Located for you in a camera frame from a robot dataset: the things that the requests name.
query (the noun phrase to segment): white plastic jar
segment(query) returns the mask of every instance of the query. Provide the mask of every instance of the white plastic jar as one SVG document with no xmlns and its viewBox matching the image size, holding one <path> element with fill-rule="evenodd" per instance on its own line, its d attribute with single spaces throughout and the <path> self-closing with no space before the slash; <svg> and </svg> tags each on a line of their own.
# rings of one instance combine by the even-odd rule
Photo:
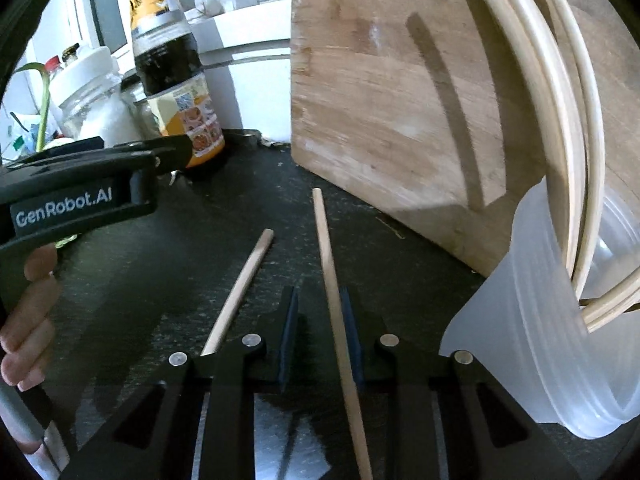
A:
<svg viewBox="0 0 640 480">
<path fill-rule="evenodd" d="M 75 140 L 101 137 L 106 148 L 141 140 L 120 96 L 121 83 L 122 76 L 105 46 L 65 68 L 49 87 L 52 101 L 62 112 L 62 133 Z"/>
</svg>

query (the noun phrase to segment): human hand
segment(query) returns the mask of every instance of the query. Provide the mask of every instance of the human hand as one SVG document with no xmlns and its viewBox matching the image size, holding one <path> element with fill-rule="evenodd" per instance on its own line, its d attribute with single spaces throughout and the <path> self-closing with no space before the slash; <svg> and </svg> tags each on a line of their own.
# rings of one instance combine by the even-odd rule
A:
<svg viewBox="0 0 640 480">
<path fill-rule="evenodd" d="M 30 254 L 24 275 L 31 285 L 0 330 L 0 345 L 6 352 L 0 364 L 2 378 L 23 392 L 44 381 L 51 359 L 55 329 L 48 315 L 60 296 L 60 286 L 52 274 L 57 263 L 52 244 Z"/>
</svg>

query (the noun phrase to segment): small bottle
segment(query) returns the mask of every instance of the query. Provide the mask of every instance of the small bottle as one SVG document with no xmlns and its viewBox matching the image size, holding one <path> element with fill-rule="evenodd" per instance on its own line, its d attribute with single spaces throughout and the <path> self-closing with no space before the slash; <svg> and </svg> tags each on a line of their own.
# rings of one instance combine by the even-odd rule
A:
<svg viewBox="0 0 640 480">
<path fill-rule="evenodd" d="M 188 168 L 202 164 L 223 149 L 225 139 L 180 1 L 129 2 L 136 70 L 158 128 L 164 136 L 190 136 Z"/>
<path fill-rule="evenodd" d="M 60 63 L 60 58 L 58 56 L 54 56 L 49 59 L 45 64 L 44 68 L 49 72 L 49 80 L 53 81 L 53 79 L 61 73 L 64 69 L 62 68 L 62 63 Z"/>
<path fill-rule="evenodd" d="M 66 48 L 62 52 L 62 62 L 65 66 L 69 66 L 75 61 L 78 61 L 78 50 L 80 49 L 80 44 L 76 43 L 69 48 Z"/>
</svg>

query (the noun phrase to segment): translucent plastic container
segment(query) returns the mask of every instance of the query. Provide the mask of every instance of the translucent plastic container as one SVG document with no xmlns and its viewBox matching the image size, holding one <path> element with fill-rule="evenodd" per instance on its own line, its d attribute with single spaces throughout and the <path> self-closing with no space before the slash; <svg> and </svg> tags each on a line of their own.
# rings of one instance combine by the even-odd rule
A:
<svg viewBox="0 0 640 480">
<path fill-rule="evenodd" d="M 640 266 L 640 224 L 622 198 L 609 188 L 599 235 L 583 298 L 599 298 Z"/>
<path fill-rule="evenodd" d="M 625 213 L 621 222 L 614 203 L 606 203 L 601 233 L 624 239 L 624 224 L 634 221 Z M 599 254 L 599 269 L 612 268 L 614 257 Z M 602 276 L 592 278 L 592 291 L 608 286 Z M 558 422 L 592 439 L 640 414 L 639 330 L 640 311 L 587 332 L 543 181 L 518 206 L 508 254 L 451 321 L 440 354 L 470 351 L 535 421 Z"/>
</svg>

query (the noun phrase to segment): wooden stick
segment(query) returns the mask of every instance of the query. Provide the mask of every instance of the wooden stick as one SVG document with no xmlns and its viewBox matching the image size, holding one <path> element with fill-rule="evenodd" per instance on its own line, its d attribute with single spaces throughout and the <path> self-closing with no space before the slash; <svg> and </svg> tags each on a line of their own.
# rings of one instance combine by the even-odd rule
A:
<svg viewBox="0 0 640 480">
<path fill-rule="evenodd" d="M 570 194 L 568 252 L 565 264 L 569 275 L 572 276 L 581 234 L 586 182 L 586 153 L 580 112 L 560 49 L 540 9 L 533 0 L 508 1 L 527 31 L 540 60 L 561 125 Z"/>
<path fill-rule="evenodd" d="M 531 40 L 509 1 L 485 0 L 485 2 L 509 41 L 531 95 L 545 149 L 549 207 L 562 258 L 569 269 L 571 258 L 568 240 L 572 218 L 570 204 L 572 196 L 575 195 L 575 185 L 570 180 L 569 157 L 562 140 L 556 105 L 543 73 L 541 60 L 538 59 Z"/>
<path fill-rule="evenodd" d="M 360 411 L 360 399 L 358 398 L 356 383 L 353 380 L 347 333 L 344 329 L 344 319 L 342 318 L 342 304 L 340 302 L 340 291 L 338 290 L 338 278 L 335 275 L 334 256 L 331 250 L 331 239 L 329 238 L 329 226 L 326 222 L 322 190 L 318 188 L 314 189 L 314 210 L 316 212 L 316 227 L 318 228 L 322 273 L 324 274 L 324 288 L 326 289 L 326 297 L 329 304 L 331 327 L 334 332 L 335 356 L 338 359 L 340 384 L 342 385 L 342 394 L 344 396 L 344 407 L 347 411 L 347 418 L 349 419 L 353 449 L 356 454 L 358 470 L 360 471 L 360 479 L 372 480 L 373 474 L 371 472 L 369 451 L 367 449 L 367 437 L 364 433 L 362 412 Z"/>
<path fill-rule="evenodd" d="M 587 164 L 586 206 L 582 239 L 578 248 L 578 257 L 573 276 L 575 293 L 580 298 L 587 282 L 587 275 L 591 269 L 593 253 L 598 242 L 600 219 L 602 218 L 606 171 L 604 123 L 596 75 L 578 22 L 567 0 L 551 1 L 560 16 L 562 27 L 574 52 L 587 119 L 586 144 L 589 150 L 589 160 Z"/>
<path fill-rule="evenodd" d="M 632 306 L 640 301 L 640 286 L 634 290 L 628 298 L 613 305 L 609 310 L 605 311 L 600 317 L 597 317 L 587 323 L 587 329 L 589 332 L 594 332 L 599 328 L 602 328 L 607 323 L 610 323 L 621 314 L 624 314 Z"/>
<path fill-rule="evenodd" d="M 264 255 L 267 253 L 272 241 L 273 231 L 271 229 L 265 229 L 260 236 L 258 243 L 255 245 L 253 252 L 249 256 L 249 259 L 244 264 L 244 267 L 242 268 L 238 279 L 234 283 L 228 298 L 226 298 L 225 304 L 223 305 L 220 315 L 211 330 L 211 334 L 209 334 L 209 338 L 207 339 L 206 345 L 204 345 L 201 355 L 213 354 L 220 349 L 220 346 L 225 340 L 226 332 L 228 332 L 229 327 L 238 312 L 240 303 L 242 303 L 242 298 L 244 298 L 246 290 L 249 288 L 249 285 L 251 285 L 252 279 L 258 271 Z"/>
<path fill-rule="evenodd" d="M 591 301 L 582 310 L 582 318 L 590 329 L 590 332 L 613 321 L 627 309 L 623 308 L 628 303 L 628 298 L 635 297 L 640 288 L 640 267 L 628 275 L 624 280 L 613 287 L 609 292 L 597 300 Z"/>
</svg>

